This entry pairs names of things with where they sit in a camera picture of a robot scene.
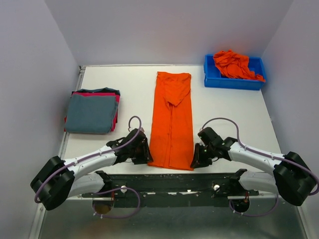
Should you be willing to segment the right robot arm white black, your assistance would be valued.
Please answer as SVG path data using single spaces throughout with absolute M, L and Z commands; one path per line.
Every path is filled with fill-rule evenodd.
M 275 154 L 250 148 L 239 139 L 222 139 L 212 128 L 198 133 L 202 143 L 195 145 L 191 168 L 212 164 L 213 159 L 240 162 L 257 168 L 257 172 L 239 169 L 231 178 L 229 189 L 233 195 L 255 190 L 280 195 L 285 201 L 301 206 L 317 184 L 301 157 L 294 153 Z

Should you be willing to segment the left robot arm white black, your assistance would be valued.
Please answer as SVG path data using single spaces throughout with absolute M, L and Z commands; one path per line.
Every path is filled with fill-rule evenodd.
M 133 129 L 126 137 L 109 141 L 100 149 L 84 156 L 64 159 L 50 158 L 40 169 L 30 186 L 34 201 L 50 211 L 73 196 L 96 193 L 100 197 L 110 193 L 109 177 L 101 171 L 131 159 L 133 164 L 152 162 L 148 139 L 140 129 Z

